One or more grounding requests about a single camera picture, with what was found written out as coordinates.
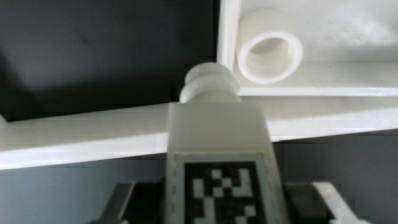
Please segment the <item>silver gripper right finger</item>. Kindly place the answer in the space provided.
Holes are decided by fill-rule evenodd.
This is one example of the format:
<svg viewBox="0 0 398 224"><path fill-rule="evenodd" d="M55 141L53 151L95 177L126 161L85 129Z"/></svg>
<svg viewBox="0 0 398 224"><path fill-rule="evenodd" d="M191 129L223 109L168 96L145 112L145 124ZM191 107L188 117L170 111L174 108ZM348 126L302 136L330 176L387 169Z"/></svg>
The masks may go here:
<svg viewBox="0 0 398 224"><path fill-rule="evenodd" d="M286 182L291 224L371 224L353 213L330 182Z"/></svg>

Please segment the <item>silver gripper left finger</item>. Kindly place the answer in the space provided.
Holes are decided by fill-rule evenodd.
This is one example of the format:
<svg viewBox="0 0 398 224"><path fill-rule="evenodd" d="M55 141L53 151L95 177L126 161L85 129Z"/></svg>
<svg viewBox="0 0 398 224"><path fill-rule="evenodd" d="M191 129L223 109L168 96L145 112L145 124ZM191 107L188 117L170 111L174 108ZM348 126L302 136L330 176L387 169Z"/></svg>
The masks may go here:
<svg viewBox="0 0 398 224"><path fill-rule="evenodd" d="M163 182L115 185L99 218L88 224L165 224Z"/></svg>

